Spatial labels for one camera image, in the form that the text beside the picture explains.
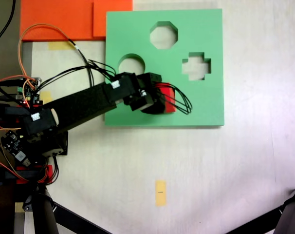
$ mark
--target cross-shaped hole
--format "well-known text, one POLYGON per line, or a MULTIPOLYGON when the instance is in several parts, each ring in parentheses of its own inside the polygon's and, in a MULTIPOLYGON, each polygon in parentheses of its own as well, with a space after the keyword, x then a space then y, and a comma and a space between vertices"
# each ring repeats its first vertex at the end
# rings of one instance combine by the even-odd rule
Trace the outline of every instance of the cross-shaped hole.
POLYGON ((188 74, 189 80, 205 80, 205 75, 211 74, 211 59, 205 58, 204 53, 189 53, 182 60, 182 74, 188 74))

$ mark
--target tripod leg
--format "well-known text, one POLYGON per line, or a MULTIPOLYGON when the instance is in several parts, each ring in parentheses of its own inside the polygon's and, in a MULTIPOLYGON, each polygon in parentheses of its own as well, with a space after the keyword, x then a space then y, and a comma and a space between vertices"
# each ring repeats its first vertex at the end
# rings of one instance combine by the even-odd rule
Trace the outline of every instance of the tripod leg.
POLYGON ((55 215, 48 197, 37 194, 32 201, 36 234, 59 234, 55 215))
POLYGON ((295 201, 286 205, 274 234, 295 234, 295 201))

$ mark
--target red wire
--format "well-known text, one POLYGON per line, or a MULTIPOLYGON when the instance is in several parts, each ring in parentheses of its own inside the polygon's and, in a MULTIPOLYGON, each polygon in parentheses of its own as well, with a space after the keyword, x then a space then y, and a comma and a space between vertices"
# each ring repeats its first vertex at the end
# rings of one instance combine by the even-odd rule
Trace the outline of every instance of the red wire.
POLYGON ((3 166, 4 168, 6 168, 8 171, 10 171, 12 174, 16 175, 17 177, 20 177, 14 171, 10 170, 8 167, 6 167, 5 165, 3 165, 1 162, 0 162, 0 165, 3 166))

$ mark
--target circular hole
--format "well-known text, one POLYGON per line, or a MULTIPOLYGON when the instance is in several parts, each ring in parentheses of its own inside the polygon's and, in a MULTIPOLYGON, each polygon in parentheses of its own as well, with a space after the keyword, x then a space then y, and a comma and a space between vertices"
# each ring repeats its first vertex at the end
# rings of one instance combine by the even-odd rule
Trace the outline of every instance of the circular hole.
POLYGON ((118 71, 135 73, 136 75, 143 74, 146 69, 146 65, 143 59, 136 54, 127 54, 120 59, 118 71))

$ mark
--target orange wire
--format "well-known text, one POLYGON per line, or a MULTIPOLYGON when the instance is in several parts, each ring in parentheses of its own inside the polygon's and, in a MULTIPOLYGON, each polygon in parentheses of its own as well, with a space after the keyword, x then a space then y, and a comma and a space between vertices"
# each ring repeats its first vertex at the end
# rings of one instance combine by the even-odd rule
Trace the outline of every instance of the orange wire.
POLYGON ((19 177, 20 178, 20 176, 19 175, 17 175, 15 172, 13 172, 12 170, 10 170, 8 167, 6 167, 4 164, 2 164, 1 162, 0 162, 0 165, 1 166, 3 166, 4 168, 6 168, 8 171, 10 171, 12 174, 14 174, 15 176, 17 176, 17 177, 19 177))
POLYGON ((24 87, 27 83, 27 80, 24 82, 23 87, 22 87, 22 95, 23 95, 23 99, 25 100, 26 105, 28 106, 28 108, 30 108, 29 103, 27 102, 26 98, 25 98, 25 94, 24 94, 24 87))
POLYGON ((46 180, 47 176, 48 176, 48 170, 47 170, 47 168, 46 168, 46 173, 45 173, 44 178, 41 179, 41 180, 39 180, 39 181, 37 181, 37 182, 38 182, 38 183, 44 182, 44 181, 46 180))
POLYGON ((1 128, 0 131, 3 131, 3 130, 18 130, 18 129, 21 129, 21 128, 1 128))
POLYGON ((32 84, 30 83, 30 81, 29 81, 29 79, 34 80, 34 81, 35 81, 35 79, 34 79, 34 78, 31 78, 31 77, 29 77, 29 76, 25 76, 25 75, 16 75, 16 76, 5 77, 5 78, 0 79, 0 82, 2 82, 2 81, 4 81, 4 80, 12 79, 12 78, 17 78, 17 77, 23 77, 23 78, 25 78, 25 79, 28 81, 28 83, 29 83, 29 85, 31 86, 31 88, 32 88, 32 89, 35 89, 35 86, 32 85, 32 84))
POLYGON ((33 24, 30 27, 28 27, 27 29, 24 30, 24 32, 21 34, 21 37, 19 39, 19 43, 18 43, 18 61, 19 61, 19 65, 21 68, 22 73, 26 76, 26 71, 23 67, 22 64, 22 59, 21 59, 21 44, 22 44, 22 39, 24 37, 24 35, 32 28, 35 27, 48 27, 48 28, 53 28, 58 30, 65 38, 70 39, 61 29, 59 29, 58 27, 52 25, 52 24, 48 24, 48 23, 37 23, 37 24, 33 24))

